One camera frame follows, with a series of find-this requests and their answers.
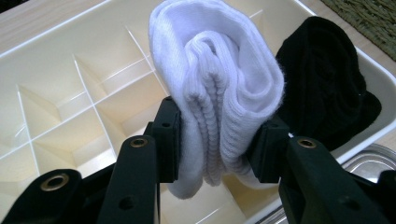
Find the sock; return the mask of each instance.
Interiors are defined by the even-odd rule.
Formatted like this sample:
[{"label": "sock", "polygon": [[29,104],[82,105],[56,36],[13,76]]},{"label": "sock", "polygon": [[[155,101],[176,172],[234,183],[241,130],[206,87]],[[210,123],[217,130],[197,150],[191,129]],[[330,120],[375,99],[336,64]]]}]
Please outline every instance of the sock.
[{"label": "sock", "polygon": [[225,172],[258,183],[244,153],[278,109],[284,80],[254,24],[220,0],[171,0],[151,13],[148,35],[182,112],[179,177],[170,191],[190,198],[203,178],[216,186]]},{"label": "sock", "polygon": [[276,58],[287,83],[277,113],[294,135],[316,138],[334,150],[379,115],[381,104],[366,90],[355,47],[335,23],[308,18]]}]

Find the white plastic surface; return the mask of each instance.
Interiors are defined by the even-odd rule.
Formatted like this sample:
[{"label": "white plastic surface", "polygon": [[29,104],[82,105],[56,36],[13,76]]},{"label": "white plastic surface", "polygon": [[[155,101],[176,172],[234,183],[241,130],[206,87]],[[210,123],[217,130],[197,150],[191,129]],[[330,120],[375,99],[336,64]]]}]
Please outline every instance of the white plastic surface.
[{"label": "white plastic surface", "polygon": [[[160,2],[107,1],[0,54],[0,218],[36,177],[59,168],[93,174],[154,119],[168,94],[152,65],[147,35],[149,14]],[[292,0],[226,2],[255,22],[273,53],[312,15]],[[340,162],[396,126],[395,78],[359,55],[368,90],[383,110],[334,151]],[[227,177],[218,188],[204,186],[191,201],[163,189],[163,223],[250,223],[279,203],[273,188],[238,186]]]}]

